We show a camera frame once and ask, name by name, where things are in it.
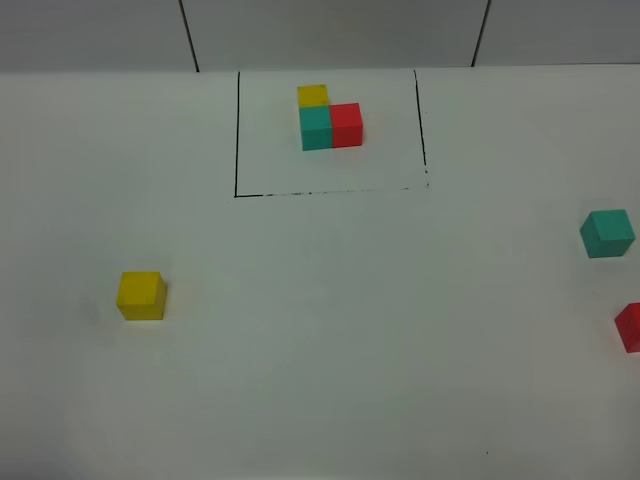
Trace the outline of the red template block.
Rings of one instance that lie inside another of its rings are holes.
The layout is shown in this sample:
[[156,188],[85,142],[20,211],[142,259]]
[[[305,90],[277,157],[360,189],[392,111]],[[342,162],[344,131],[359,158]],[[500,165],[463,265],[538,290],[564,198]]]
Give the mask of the red template block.
[[364,126],[358,103],[329,106],[332,124],[332,147],[346,148],[363,144]]

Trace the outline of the green template block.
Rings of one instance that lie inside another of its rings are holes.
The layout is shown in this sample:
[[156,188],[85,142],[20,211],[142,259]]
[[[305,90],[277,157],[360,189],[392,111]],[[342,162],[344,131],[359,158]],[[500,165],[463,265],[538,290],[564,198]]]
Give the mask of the green template block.
[[299,109],[302,149],[304,151],[330,149],[333,145],[333,128],[328,106]]

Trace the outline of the yellow template block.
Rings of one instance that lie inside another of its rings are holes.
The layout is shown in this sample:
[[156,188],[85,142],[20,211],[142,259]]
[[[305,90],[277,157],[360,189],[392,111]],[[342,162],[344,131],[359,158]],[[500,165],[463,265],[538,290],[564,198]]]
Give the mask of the yellow template block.
[[325,84],[299,86],[297,93],[298,106],[300,108],[324,107],[330,104],[328,89]]

